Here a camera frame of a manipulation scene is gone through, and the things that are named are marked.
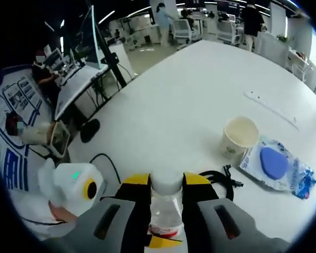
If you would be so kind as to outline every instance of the power strip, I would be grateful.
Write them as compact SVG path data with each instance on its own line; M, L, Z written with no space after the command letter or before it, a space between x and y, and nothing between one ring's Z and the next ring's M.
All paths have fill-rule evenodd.
M262 106L264 106L265 108L267 108L268 110L272 111L273 113L277 114L278 116L280 116L281 118L283 118L284 120L289 122L297 130L300 130L299 127L297 126L297 119L295 117L293 117L293 116L288 115L286 112L284 112L280 108L277 108L276 104L272 104L271 102L267 101L264 97L261 97L261 96L257 95L253 91L245 91L244 95L247 98L259 103Z

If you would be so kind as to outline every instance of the person in blue shirt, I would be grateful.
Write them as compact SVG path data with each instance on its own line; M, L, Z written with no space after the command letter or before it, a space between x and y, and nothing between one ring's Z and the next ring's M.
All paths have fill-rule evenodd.
M170 30L170 19L174 20L174 17L169 15L165 10L165 4L159 3L156 9L157 12L157 24L160 29L161 33L161 45L163 47L167 47L169 45L168 39L169 39L169 30Z

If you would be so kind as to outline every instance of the computer monitor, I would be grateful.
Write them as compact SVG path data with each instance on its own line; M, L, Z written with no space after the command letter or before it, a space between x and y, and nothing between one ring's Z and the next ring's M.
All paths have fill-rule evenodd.
M55 49L43 63L53 71L60 70L64 66L64 59L60 49Z
M228 2L227 13L234 15L234 16L239 16L240 5L238 3L235 3L235 2Z
M87 65L101 69L101 56L98 52L95 28L94 6L92 5L82 22L80 31L77 33L76 51L85 56Z
M204 0L186 0L185 1L186 8L205 8Z
M228 16L228 20L229 20L229 21L231 21L231 22L234 22L234 23L235 23L235 20L236 20L235 15L232 15L232 14L227 14L227 16Z
M221 13L231 14L235 17L238 17L240 15L240 5L236 2L218 0L217 8L218 12Z

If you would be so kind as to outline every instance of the ceiling light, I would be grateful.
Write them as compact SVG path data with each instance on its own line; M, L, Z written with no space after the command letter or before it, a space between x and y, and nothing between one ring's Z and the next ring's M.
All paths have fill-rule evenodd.
M270 15L269 14L267 14L267 13L264 13L264 12L260 12L261 14L263 14L263 15L265 15L265 16L268 16L268 17L270 17Z
M44 24L45 24L50 30L52 30L53 32L55 31L47 22L44 22Z
M234 1L237 1L237 2L240 2L240 3L247 3L246 1L243 1L243 0L234 0Z
M266 8L266 7L263 7L263 6L261 6L261 5L258 5L258 4L255 4L255 6L260 7L260 8L263 8L263 9L266 9L267 11L270 11L270 9L268 9L268 8Z
M102 18L98 24L101 24L104 20L106 20L108 17L110 17L112 14L114 14L115 11L110 12L109 14L107 14L104 18Z
M288 37L288 17L285 17L285 30L284 30L284 36Z
M142 12L142 11L144 11L144 10L146 10L146 9L149 9L149 8L151 8L151 6L145 7L145 8L143 8L143 9L140 9L139 11L136 11L136 12L134 12L134 13L131 13L131 14L129 14L127 17L131 17L132 15L135 15L135 14L137 14L138 12Z
M64 47L63 47L63 37L60 38L60 44L61 44L61 52L64 52Z

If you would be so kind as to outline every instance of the green indicator light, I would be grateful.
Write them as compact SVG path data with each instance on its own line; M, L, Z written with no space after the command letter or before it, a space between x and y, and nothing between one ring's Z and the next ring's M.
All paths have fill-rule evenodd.
M75 174L73 174L73 175L72 175L73 179L76 179L79 174L80 174L79 172L76 172Z

